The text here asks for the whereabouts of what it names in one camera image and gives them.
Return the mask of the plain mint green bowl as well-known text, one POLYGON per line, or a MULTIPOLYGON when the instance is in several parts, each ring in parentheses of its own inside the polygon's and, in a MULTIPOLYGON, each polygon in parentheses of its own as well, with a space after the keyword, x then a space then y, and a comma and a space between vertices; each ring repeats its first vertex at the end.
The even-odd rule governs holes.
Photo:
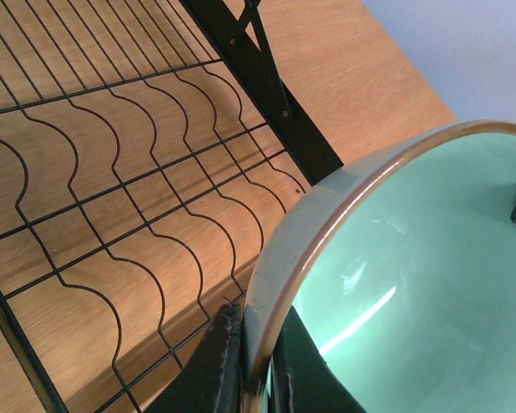
POLYGON ((246 412, 516 412, 516 124, 340 167, 286 214, 243 313, 246 412))

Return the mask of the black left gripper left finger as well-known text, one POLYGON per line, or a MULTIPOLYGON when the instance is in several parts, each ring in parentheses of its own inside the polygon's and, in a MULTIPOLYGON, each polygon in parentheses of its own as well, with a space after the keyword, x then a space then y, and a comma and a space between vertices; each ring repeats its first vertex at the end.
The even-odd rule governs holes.
POLYGON ((221 305, 180 374, 145 410, 238 412, 241 341, 241 306, 221 305))

